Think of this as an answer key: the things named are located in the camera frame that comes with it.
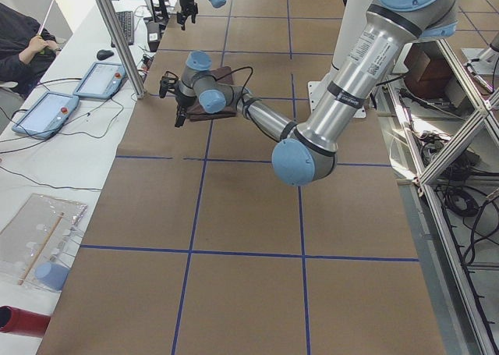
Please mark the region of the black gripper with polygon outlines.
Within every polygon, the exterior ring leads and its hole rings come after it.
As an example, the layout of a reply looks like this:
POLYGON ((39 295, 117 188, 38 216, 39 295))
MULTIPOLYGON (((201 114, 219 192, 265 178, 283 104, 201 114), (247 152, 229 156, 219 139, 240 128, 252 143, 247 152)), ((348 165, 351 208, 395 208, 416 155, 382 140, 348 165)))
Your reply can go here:
POLYGON ((180 10, 176 13, 177 24, 181 30, 186 29, 186 16, 191 17, 191 22, 196 22, 198 14, 198 6, 195 5, 195 0, 179 0, 180 10))
POLYGON ((185 112, 195 103, 195 92, 184 83, 177 83, 175 85, 175 99, 177 101, 175 128, 180 128, 184 126, 186 121, 185 112))

